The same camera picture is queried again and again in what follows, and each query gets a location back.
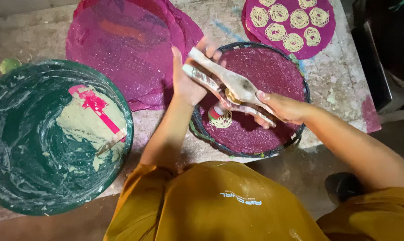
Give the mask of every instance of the blue stain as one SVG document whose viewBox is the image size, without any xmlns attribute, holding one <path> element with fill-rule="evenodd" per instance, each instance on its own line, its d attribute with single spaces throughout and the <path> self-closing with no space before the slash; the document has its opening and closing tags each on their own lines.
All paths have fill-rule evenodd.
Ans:
<svg viewBox="0 0 404 241">
<path fill-rule="evenodd" d="M 233 8 L 231 8 L 231 11 L 237 14 L 238 16 L 242 15 L 242 9 L 239 9 L 237 6 L 233 6 Z"/>
<path fill-rule="evenodd" d="M 303 60 L 299 60 L 299 68 L 300 71 L 305 75 L 306 77 L 306 68 L 305 68 L 305 64 L 303 63 Z"/>
<path fill-rule="evenodd" d="M 225 32 L 227 35 L 230 35 L 230 36 L 234 37 L 237 41 L 239 41 L 239 42 L 245 42 L 245 40 L 244 40 L 241 36 L 239 36 L 239 35 L 235 34 L 234 32 L 232 32 L 231 29 L 229 29 L 228 27 L 226 27 L 224 24 L 220 23 L 220 22 L 217 21 L 216 19 L 213 20 L 213 23 L 214 23 L 219 29 L 221 29 L 223 32 Z"/>
</svg>

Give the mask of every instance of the black basket rim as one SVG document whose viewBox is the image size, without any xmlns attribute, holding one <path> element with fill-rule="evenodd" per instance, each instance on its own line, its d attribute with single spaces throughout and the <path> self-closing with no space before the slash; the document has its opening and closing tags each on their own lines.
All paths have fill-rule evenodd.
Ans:
<svg viewBox="0 0 404 241">
<path fill-rule="evenodd" d="M 257 42 L 234 42 L 231 44 L 227 44 L 224 46 L 221 46 L 218 48 L 221 52 L 228 51 L 230 49 L 234 49 L 235 47 L 240 47 L 240 48 L 247 48 L 247 47 L 259 47 L 259 48 L 269 48 L 279 54 L 281 54 L 285 59 L 292 61 L 292 59 L 289 56 L 286 56 L 284 52 L 282 52 L 280 49 L 268 46 L 266 44 L 262 43 L 257 43 Z M 296 64 L 297 69 L 300 71 L 300 68 L 298 64 Z M 310 103 L 310 91 L 309 91 L 309 86 L 306 82 L 305 76 L 302 74 L 302 79 L 303 79 L 303 89 L 306 89 L 306 92 L 304 91 L 304 97 L 305 97 L 305 102 Z M 290 145 L 294 144 L 297 141 L 301 140 L 301 135 L 305 129 L 305 124 L 300 125 L 300 127 L 296 130 L 295 132 L 295 137 L 289 140 L 288 142 L 278 145 L 276 148 L 273 150 L 269 151 L 264 151 L 262 153 L 243 153 L 243 152 L 235 152 L 230 150 L 228 147 L 226 147 L 223 144 L 220 144 L 217 142 L 214 138 L 211 137 L 211 135 L 206 131 L 202 124 L 202 115 L 200 114 L 199 111 L 199 105 L 195 106 L 195 109 L 193 111 L 192 117 L 190 119 L 190 130 L 192 133 L 199 139 L 204 140 L 205 142 L 209 143 L 211 146 L 213 146 L 215 149 L 230 155 L 230 156 L 240 156 L 240 157 L 252 157 L 252 158 L 265 158 L 265 157 L 271 157 L 277 155 L 280 151 L 285 150 L 285 148 L 289 147 Z"/>
</svg>

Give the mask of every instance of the person's left hand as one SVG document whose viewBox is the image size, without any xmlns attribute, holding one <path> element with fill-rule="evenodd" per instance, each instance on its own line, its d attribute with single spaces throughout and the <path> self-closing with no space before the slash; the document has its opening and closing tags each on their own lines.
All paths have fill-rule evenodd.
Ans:
<svg viewBox="0 0 404 241">
<path fill-rule="evenodd" d="M 208 37 L 203 37 L 196 48 L 205 54 L 207 58 L 212 58 L 212 61 L 218 63 L 221 58 L 221 52 L 217 50 L 217 47 L 212 43 Z M 174 97 L 179 98 L 181 101 L 195 106 L 202 98 L 206 95 L 207 91 L 204 87 L 195 83 L 191 80 L 183 71 L 183 62 L 181 60 L 181 52 L 177 47 L 172 47 L 172 52 L 174 55 L 174 74 L 173 74 L 173 85 L 174 85 Z M 198 66 L 194 63 L 192 58 L 188 58 L 186 63 L 192 64 L 193 66 Z"/>
</svg>

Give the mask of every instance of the hand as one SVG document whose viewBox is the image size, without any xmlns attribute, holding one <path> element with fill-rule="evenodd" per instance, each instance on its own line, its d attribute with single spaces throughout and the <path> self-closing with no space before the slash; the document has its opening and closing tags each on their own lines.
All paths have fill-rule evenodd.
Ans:
<svg viewBox="0 0 404 241">
<path fill-rule="evenodd" d="M 268 105 L 274 115 L 282 120 L 288 120 L 289 123 L 296 125 L 303 124 L 310 113 L 312 105 L 306 102 L 300 102 L 276 93 L 265 93 L 261 90 L 256 93 L 257 98 Z M 269 125 L 262 118 L 256 116 L 254 120 L 264 129 L 268 129 Z"/>
<path fill-rule="evenodd" d="M 203 52 L 207 58 L 212 58 L 212 61 L 218 63 L 221 58 L 221 52 L 217 50 L 217 46 L 212 43 L 207 37 L 203 37 L 196 48 Z M 183 62 L 181 60 L 181 53 L 176 47 L 172 47 L 174 55 L 174 98 L 179 98 L 181 101 L 195 106 L 206 95 L 207 90 L 191 80 L 183 71 Z M 186 60 L 186 63 L 198 66 L 191 58 Z"/>
</svg>

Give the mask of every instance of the fingernail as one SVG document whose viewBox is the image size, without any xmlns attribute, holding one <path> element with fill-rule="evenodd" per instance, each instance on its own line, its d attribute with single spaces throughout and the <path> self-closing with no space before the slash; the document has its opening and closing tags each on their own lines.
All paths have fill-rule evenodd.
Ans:
<svg viewBox="0 0 404 241">
<path fill-rule="evenodd" d="M 257 97 L 258 97 L 259 99 L 264 99 L 264 96 L 265 96 L 264 92 L 261 91 L 261 90 L 258 90 L 258 91 L 256 92 L 256 95 L 257 95 Z"/>
<path fill-rule="evenodd" d="M 172 47 L 171 50 L 173 51 L 173 56 L 176 57 L 178 55 L 177 49 Z"/>
</svg>

